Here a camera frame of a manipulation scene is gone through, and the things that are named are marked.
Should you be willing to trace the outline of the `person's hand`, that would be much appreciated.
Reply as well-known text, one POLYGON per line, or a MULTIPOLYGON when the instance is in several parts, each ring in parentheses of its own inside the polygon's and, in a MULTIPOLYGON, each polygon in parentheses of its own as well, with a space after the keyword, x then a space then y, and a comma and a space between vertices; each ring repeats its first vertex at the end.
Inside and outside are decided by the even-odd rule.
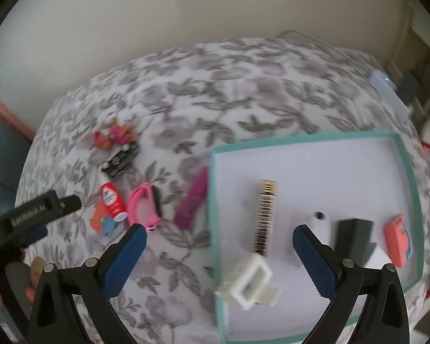
POLYGON ((46 262, 36 257, 31 265, 24 262, 9 263, 0 275, 0 306, 6 308, 16 300, 27 318, 31 315, 36 290, 46 262))

